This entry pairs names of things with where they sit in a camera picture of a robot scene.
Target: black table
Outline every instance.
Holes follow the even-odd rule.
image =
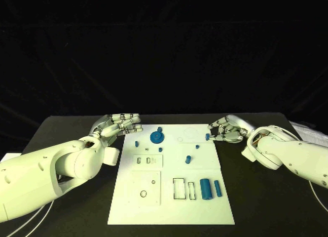
[[[141,123],[212,123],[225,115],[144,115]],[[274,124],[297,135],[284,114],[238,115],[255,126]],[[100,117],[49,117],[23,153],[87,136]],[[124,138],[120,137],[113,146],[121,150],[123,144]],[[49,214],[32,236],[328,236],[328,213],[315,199],[308,181],[292,174],[285,166],[271,170],[258,162],[252,163],[241,154],[245,142],[215,142],[215,145],[236,223],[233,226],[107,225],[118,165],[103,165],[97,177],[55,200]],[[15,236],[29,233],[48,208],[49,204]],[[0,223],[0,236],[12,233],[31,216],[32,213]]]

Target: rectangular slot outline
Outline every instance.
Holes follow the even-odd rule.
[[[192,199],[192,189],[190,189],[189,184],[193,184],[193,188],[195,188],[195,182],[187,182],[187,188],[189,188],[189,198],[190,198],[190,200],[196,200],[196,189],[195,189],[195,199]]]
[[[176,179],[183,179],[183,184],[184,184],[184,198],[176,198],[176,196],[174,196],[174,180],[176,180]],[[184,178],[173,178],[173,199],[174,199],[174,200],[186,200],[186,199],[187,199],[186,180],[184,180]]]

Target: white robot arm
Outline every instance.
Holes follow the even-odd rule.
[[[298,137],[278,126],[255,128],[248,121],[228,115],[209,125],[219,127],[216,136],[206,139],[238,143],[248,138],[242,155],[269,169],[282,164],[304,179],[328,188],[328,147],[300,141]]]
[[[138,114],[105,115],[80,140],[0,163],[0,222],[35,211],[92,179],[103,163],[117,164],[120,150],[110,145],[118,135],[143,131],[138,122]]]

